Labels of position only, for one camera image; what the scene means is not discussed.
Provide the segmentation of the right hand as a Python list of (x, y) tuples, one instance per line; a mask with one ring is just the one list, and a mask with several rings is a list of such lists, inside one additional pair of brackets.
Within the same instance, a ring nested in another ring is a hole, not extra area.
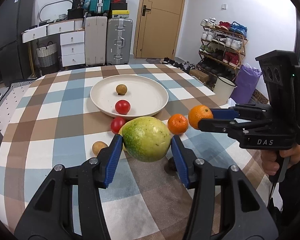
[[(297, 164), (300, 161), (300, 145), (295, 144), (289, 150), (281, 150), (280, 156), (282, 158), (290, 157), (288, 168)], [(274, 176), (279, 170), (279, 163), (276, 161), (277, 155), (275, 151), (262, 150), (261, 151), (261, 160), (262, 168), (267, 175)]]

